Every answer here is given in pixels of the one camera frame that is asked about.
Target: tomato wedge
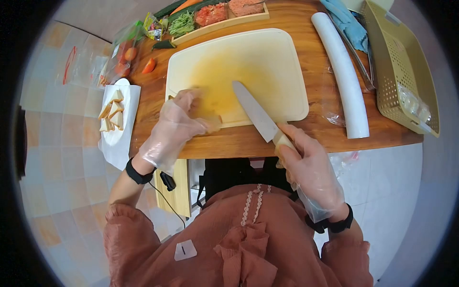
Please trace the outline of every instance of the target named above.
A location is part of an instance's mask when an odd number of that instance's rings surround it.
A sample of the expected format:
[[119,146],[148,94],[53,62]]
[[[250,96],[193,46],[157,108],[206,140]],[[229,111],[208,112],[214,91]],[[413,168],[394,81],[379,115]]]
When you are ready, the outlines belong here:
[[145,68],[142,70],[142,74],[148,74],[149,72],[153,71],[156,66],[155,59],[150,58],[148,63],[145,65]]

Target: kitchen knife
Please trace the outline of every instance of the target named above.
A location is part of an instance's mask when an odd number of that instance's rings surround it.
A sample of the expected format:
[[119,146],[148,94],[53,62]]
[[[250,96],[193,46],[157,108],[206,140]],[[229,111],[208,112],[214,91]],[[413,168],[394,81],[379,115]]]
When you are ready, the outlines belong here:
[[239,103],[241,103],[247,116],[252,121],[266,142],[273,141],[276,151],[280,145],[286,145],[294,150],[296,148],[290,142],[288,137],[277,127],[265,110],[258,104],[257,100],[250,94],[247,88],[241,82],[233,81],[233,91],[236,94]]

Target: carrot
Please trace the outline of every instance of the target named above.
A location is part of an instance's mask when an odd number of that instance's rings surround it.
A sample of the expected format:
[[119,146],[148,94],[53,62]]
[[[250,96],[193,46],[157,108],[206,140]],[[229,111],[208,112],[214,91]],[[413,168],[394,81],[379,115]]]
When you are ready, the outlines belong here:
[[175,12],[178,12],[178,11],[180,11],[180,10],[182,10],[182,9],[185,9],[185,8],[188,7],[188,6],[197,4],[197,3],[199,3],[199,2],[202,2],[202,0],[186,0],[185,3],[183,3],[182,5],[180,5],[177,9],[175,9],[175,10],[171,13],[171,15],[174,14]]

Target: wooden table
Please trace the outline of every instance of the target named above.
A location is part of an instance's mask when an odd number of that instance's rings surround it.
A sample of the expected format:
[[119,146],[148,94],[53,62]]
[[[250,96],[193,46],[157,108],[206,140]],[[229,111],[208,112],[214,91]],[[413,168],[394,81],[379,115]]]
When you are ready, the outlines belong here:
[[[365,89],[361,75],[356,70],[368,115],[370,137],[349,140],[344,127],[330,123],[324,115],[327,112],[343,116],[339,92],[324,46],[317,34],[311,16],[317,12],[316,1],[270,0],[267,6],[269,20],[240,24],[211,32],[179,45],[176,49],[151,52],[154,41],[147,39],[140,45],[140,60],[130,76],[132,84],[142,87],[131,139],[130,155],[134,156],[150,135],[158,121],[159,111],[164,103],[168,61],[172,54],[190,46],[239,32],[263,28],[279,28],[293,38],[301,64],[309,101],[309,114],[301,121],[291,122],[316,138],[328,152],[343,152],[401,146],[422,142],[423,135],[416,134],[396,122],[384,117],[376,106],[376,95]],[[359,53],[368,68],[366,54]],[[150,74],[141,70],[150,57],[157,66]],[[274,155],[274,144],[266,143],[253,125],[226,128],[210,135],[196,136],[180,153],[180,158],[236,158],[267,157]]]

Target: blue cloth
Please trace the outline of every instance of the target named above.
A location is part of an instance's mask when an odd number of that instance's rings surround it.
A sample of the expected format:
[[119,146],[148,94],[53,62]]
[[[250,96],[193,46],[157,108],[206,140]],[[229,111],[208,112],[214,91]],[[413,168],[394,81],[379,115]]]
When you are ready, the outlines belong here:
[[368,54],[367,30],[360,25],[343,2],[340,0],[320,0],[320,2],[330,11],[333,21],[344,32],[354,49]]

